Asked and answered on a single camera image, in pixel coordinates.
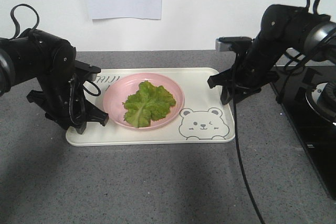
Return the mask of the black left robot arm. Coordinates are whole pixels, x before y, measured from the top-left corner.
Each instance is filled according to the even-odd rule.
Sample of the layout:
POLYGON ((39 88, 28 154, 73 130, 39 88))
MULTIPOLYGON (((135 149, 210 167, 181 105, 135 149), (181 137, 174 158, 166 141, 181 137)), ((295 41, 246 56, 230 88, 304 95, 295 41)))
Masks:
POLYGON ((42 30, 25 30, 18 38, 1 38, 1 94, 36 78, 40 91, 27 95, 45 117, 64 130, 73 127, 82 134, 88 122, 105 126, 109 116, 89 102, 84 83, 93 83, 101 69, 76 60, 69 41, 42 30))

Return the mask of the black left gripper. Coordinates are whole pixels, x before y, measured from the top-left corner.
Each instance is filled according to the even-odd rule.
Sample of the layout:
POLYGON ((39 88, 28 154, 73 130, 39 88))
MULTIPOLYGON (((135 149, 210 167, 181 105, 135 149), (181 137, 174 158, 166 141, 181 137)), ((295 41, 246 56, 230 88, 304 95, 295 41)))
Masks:
POLYGON ((32 90, 27 100, 37 104, 45 111, 46 118, 64 130, 73 127, 78 134, 83 134, 87 122, 106 126, 109 115, 86 100, 85 81, 81 81, 75 71, 75 61, 52 63, 37 76, 41 90, 32 90))

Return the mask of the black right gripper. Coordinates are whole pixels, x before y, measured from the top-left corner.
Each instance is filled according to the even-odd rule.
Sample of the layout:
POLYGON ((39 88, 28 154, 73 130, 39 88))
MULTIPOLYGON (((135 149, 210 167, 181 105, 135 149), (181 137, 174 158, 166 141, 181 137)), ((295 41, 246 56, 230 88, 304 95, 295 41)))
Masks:
POLYGON ((278 80, 272 67, 278 60, 278 48, 273 43, 252 39, 245 53, 237 53, 234 65, 221 73, 212 75, 207 83, 210 89, 222 86, 220 101, 239 103, 261 91, 264 85, 278 80))

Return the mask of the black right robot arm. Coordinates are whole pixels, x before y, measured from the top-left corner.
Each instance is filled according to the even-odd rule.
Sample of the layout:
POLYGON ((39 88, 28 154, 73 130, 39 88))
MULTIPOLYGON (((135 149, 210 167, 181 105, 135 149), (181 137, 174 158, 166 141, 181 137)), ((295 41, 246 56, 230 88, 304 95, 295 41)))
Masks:
POLYGON ((217 39, 216 49, 233 51, 236 59, 230 69, 210 76, 207 83, 210 88, 222 86, 222 104, 240 102, 278 80, 272 67, 289 48, 305 56, 300 67, 309 60, 335 62, 335 23, 329 15, 312 14, 303 7, 271 5, 254 39, 217 39))

